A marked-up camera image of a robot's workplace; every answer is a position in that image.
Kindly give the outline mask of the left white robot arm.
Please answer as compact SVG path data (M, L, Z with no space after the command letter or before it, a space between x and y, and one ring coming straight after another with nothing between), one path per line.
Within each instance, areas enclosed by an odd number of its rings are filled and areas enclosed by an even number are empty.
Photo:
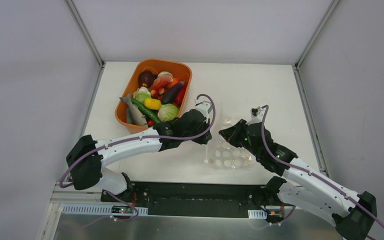
M72 180L69 186L77 191L97 187L109 191L120 202L129 201L133 189L127 177L108 166L137 155L175 149L186 141L207 144L212 138L210 114L213 110L213 104L203 101L181 117L156 123L132 135L104 140L94 140L90 134L82 136L66 156Z

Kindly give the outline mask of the purple toy eggplant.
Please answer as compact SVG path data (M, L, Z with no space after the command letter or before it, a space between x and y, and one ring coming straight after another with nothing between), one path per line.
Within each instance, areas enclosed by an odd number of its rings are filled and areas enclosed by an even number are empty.
M161 103L163 105L173 103L176 100L177 96L179 95L180 91L183 89L184 85L185 85L184 81L180 81L176 83L163 95L161 99Z

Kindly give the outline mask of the grey toy fish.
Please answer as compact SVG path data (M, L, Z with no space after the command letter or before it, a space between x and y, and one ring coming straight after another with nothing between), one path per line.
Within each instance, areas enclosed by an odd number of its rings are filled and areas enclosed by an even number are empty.
M148 127L148 123L145 115L133 103L130 94L124 97L120 97L119 99L127 105L126 122L128 124L141 126L141 127Z

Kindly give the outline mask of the yellow toy corn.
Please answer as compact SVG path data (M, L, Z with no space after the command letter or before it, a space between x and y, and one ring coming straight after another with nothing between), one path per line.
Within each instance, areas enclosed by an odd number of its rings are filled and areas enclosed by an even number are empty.
M154 99L154 98L146 98L143 101L143 104L146 108L150 110L155 110L158 111L162 107L162 103L159 99Z

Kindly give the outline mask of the green toy cabbage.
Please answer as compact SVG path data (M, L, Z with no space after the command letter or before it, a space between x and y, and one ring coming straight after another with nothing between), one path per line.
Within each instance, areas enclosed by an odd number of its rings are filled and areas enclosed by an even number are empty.
M157 117L162 122L168 122L176 118L179 114L179 108L174 104L168 103L160 107L157 113Z

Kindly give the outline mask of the clear zip top bag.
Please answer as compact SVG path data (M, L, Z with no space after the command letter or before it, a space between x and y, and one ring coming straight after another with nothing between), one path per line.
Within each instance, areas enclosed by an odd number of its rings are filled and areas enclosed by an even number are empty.
M232 127L239 119L224 112L223 104L216 105L214 123L210 129L212 139L206 145L205 164L217 170L249 169L255 159L243 148L230 145L220 134L220 130Z

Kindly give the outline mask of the green toy cucumber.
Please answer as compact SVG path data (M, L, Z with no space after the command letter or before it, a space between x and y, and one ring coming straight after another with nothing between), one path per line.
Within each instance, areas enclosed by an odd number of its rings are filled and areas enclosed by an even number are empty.
M147 107L144 106L143 103L139 102L138 100L131 98L131 102L139 109L141 113L143 113L147 118L152 120L155 124L160 123L161 120L158 118L158 116L148 109Z

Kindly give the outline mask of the orange plastic bin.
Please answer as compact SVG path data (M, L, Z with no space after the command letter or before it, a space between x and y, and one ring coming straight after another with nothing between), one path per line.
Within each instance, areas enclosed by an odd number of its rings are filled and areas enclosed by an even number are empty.
M173 76L178 80L185 81L185 93L183 94L183 98L179 102L179 110L182 111L185 106L185 102L188 99L190 82L193 76L192 70L189 68L189 66L180 62L169 61L164 59L145 59L138 63L138 65L136 66L130 78L130 81L127 84L127 87L125 88L124 93L122 94L123 97L126 97L128 94L133 94L134 91L136 91L140 87L138 79L139 75L144 71L150 71L153 74L159 74L162 71L167 71L173 74ZM127 113L128 105L120 101L115 109L115 118L120 124L125 126L131 134L141 132L147 128L146 126L139 126L132 123L128 123Z

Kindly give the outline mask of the white toy cauliflower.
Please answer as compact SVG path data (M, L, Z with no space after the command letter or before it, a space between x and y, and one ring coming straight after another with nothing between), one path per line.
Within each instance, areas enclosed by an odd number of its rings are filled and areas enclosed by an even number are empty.
M138 88L134 93L133 93L133 98L135 100L137 100L138 102L140 103L144 103L145 99L150 99L152 96L151 96L151 92L149 91L149 89L145 86L142 86L140 88Z

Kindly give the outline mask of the toy watermelon slice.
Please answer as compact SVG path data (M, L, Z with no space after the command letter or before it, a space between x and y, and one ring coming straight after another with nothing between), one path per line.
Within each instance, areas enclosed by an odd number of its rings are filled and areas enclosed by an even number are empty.
M151 85L151 87L149 88L150 91L153 91L153 90L157 90L167 84L170 84L173 82L173 77L170 76L170 75L161 75L159 77L157 77L153 84Z

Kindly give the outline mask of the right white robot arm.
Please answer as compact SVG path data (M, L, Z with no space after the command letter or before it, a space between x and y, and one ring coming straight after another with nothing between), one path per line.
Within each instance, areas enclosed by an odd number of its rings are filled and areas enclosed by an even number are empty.
M241 119L222 129L219 135L230 145L244 148L258 163L275 175L264 186L264 200L297 206L331 224L346 240L368 237L377 216L376 198L369 192L357 193L315 170L297 154L278 144L261 120Z

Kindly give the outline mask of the dark red toy apple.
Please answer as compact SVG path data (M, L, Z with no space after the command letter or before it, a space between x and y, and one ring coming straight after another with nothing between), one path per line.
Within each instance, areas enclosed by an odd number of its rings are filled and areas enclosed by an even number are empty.
M153 85L154 80L155 75L151 71L145 70L139 74L137 83L140 87L146 87L149 89Z

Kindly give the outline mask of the red toy chili pepper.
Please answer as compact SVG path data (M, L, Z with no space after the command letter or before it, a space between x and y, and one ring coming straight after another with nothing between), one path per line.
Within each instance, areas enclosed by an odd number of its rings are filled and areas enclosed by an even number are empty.
M183 87L175 98L175 103L181 105L186 94L186 87Z

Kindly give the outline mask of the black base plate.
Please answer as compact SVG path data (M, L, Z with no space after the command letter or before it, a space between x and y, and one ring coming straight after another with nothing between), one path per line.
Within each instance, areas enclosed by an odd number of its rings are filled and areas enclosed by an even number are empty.
M281 205L262 185L134 181L117 197L152 216L248 218L249 210Z

